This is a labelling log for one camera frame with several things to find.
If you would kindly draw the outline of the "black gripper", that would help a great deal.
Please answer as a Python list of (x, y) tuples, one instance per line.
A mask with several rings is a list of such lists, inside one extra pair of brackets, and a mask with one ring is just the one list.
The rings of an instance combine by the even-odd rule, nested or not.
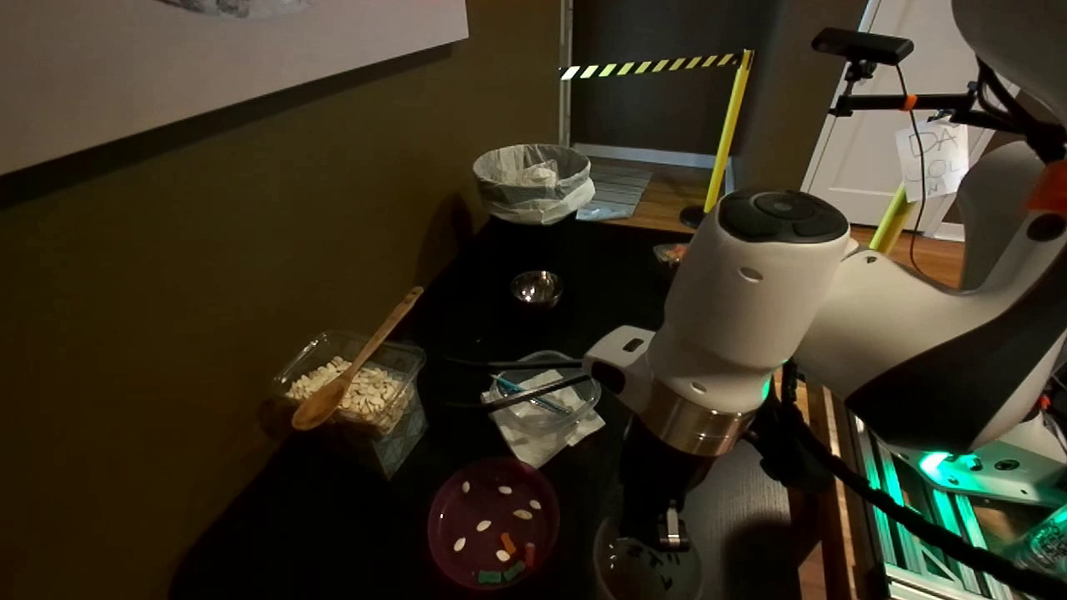
[(667, 513), (683, 513), (707, 470), (711, 457), (683, 452), (632, 419), (620, 450), (620, 533), (658, 550), (683, 548), (683, 528)]

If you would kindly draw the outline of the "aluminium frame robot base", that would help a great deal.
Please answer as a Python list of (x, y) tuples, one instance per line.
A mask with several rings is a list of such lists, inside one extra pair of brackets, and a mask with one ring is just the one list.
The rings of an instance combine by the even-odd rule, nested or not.
[(846, 568), (846, 592), (860, 600), (1067, 600), (1067, 462), (1064, 437), (1046, 413), (974, 452), (889, 450), (819, 386), (806, 397), (818, 440), (868, 489), (912, 509), (961, 545), (1058, 582), (1026, 592), (987, 568), (918, 536), (846, 479), (835, 485), (829, 558)]

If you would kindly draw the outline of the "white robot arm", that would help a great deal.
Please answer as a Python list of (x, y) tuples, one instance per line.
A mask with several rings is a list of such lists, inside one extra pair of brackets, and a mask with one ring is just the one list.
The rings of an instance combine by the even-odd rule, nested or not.
[(658, 550), (702, 468), (758, 419), (792, 365), (902, 450), (962, 452), (1026, 419), (1064, 359), (1067, 0), (950, 0), (976, 60), (1042, 109), (1026, 147), (969, 167), (987, 278), (945, 289), (875, 250), (801, 190), (737, 190), (698, 228), (663, 322), (617, 326), (586, 359), (632, 413), (617, 531)]

